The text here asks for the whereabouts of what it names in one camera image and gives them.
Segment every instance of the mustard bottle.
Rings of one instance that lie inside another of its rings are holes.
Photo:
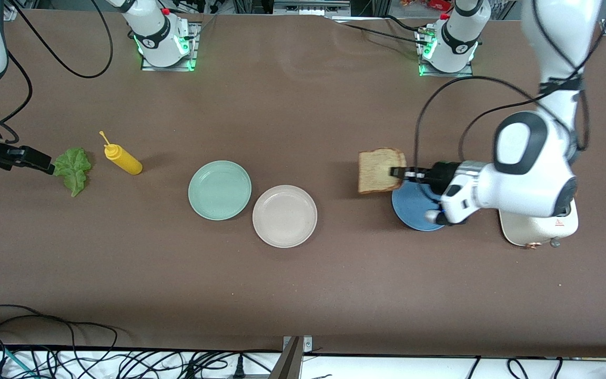
[[[106,155],[109,161],[116,163],[116,166],[124,169],[130,175],[137,175],[142,172],[142,164],[134,156],[131,156],[120,145],[109,143],[109,140],[104,136],[104,132],[99,132],[99,134],[107,143],[104,145],[104,155]]]

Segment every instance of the brown table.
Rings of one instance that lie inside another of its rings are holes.
[[[96,14],[29,16],[76,70],[106,62]],[[219,15],[197,71],[152,73],[139,71],[122,17],[107,18],[114,62],[90,80],[65,72],[22,20],[5,26],[34,82],[11,122],[22,143],[53,156],[82,146],[94,168],[76,198],[60,178],[0,170],[0,303],[120,326],[120,346],[278,348],[283,335],[312,334],[322,352],[606,356],[606,38],[587,67],[594,129],[575,166],[579,231],[558,250],[529,251],[502,238],[496,211],[419,233],[397,219],[389,194],[356,193],[358,151],[411,156],[415,118],[447,81],[419,77],[407,43],[322,17]],[[483,40],[476,74],[537,88],[518,22],[490,22]],[[10,67],[0,117],[25,94]],[[485,82],[447,89],[426,117],[421,164],[455,159],[474,116],[519,100]],[[469,157],[490,158],[508,114],[478,125]],[[142,175],[103,157],[102,129],[141,159]],[[238,216],[212,222],[192,211],[187,186],[218,159],[242,165],[253,194]],[[289,250],[263,243],[250,216],[280,184],[304,188],[319,211],[315,234]],[[48,323],[14,329],[10,341],[69,343]],[[79,342],[107,341],[94,332]]]

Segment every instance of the green plate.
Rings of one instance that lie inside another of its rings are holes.
[[[188,184],[193,211],[213,221],[228,220],[240,213],[252,194],[252,182],[242,166],[229,161],[207,163]]]

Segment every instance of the yellow bottle cap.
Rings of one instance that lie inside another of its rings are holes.
[[[116,144],[110,143],[109,140],[106,139],[106,136],[104,136],[104,132],[100,131],[99,134],[104,138],[107,143],[106,145],[104,145],[104,155],[106,155],[106,157],[109,159],[118,158],[121,152],[123,151],[123,148]]]

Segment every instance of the white floor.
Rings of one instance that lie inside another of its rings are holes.
[[[111,360],[105,360],[91,369],[91,374],[95,379],[116,379],[118,377],[119,365],[121,367],[133,367],[133,370],[128,373],[128,377],[137,377],[145,369],[142,365],[136,365],[132,359],[118,357],[116,354],[135,355],[136,352],[118,351],[113,352],[106,357],[112,357]],[[98,359],[103,357],[103,352],[98,351],[79,351],[80,357]],[[164,357],[166,353],[158,353],[146,360],[148,364]],[[267,367],[274,367],[279,354],[277,353],[248,353],[250,357],[261,362]],[[183,363],[187,363],[192,353],[182,353],[183,362],[178,355],[171,357],[168,360],[161,362],[156,367],[175,367]],[[28,368],[34,369],[34,362],[31,359],[31,353],[21,351],[15,353],[15,357],[20,360]],[[36,352],[36,357],[39,361],[45,362],[46,353]],[[71,351],[62,352],[62,360],[70,360],[74,358],[74,353]],[[226,359],[227,367],[222,370],[205,370],[202,377],[210,378],[229,378],[233,377],[236,367],[236,355]],[[531,379],[551,379],[556,370],[558,362],[556,360],[530,359],[520,360],[521,364]],[[330,379],[361,379],[361,378],[411,378],[411,379],[465,379],[469,374],[471,365],[474,363],[473,358],[419,358],[419,357],[305,357],[301,367],[301,379],[319,379],[320,377],[330,375]],[[84,362],[87,367],[91,362]],[[83,372],[81,367],[76,362],[67,364],[70,371],[74,373],[74,379]],[[522,377],[519,369],[515,366],[520,379]],[[16,374],[24,373],[13,360],[8,359],[4,366],[3,377],[12,377]],[[160,379],[177,379],[180,371],[170,370],[168,372],[160,372]],[[256,364],[245,360],[245,373],[267,374],[267,371]],[[48,372],[41,372],[42,375],[48,375]],[[89,379],[89,376],[84,375],[82,379]],[[507,360],[500,358],[481,359],[479,365],[474,372],[473,379],[512,379],[510,372],[507,369]],[[67,372],[60,370],[57,374],[57,379],[72,379]],[[146,374],[142,379],[157,379],[154,373]],[[558,379],[606,379],[606,362],[600,361],[582,361],[582,360],[565,360],[562,369],[558,375]]]

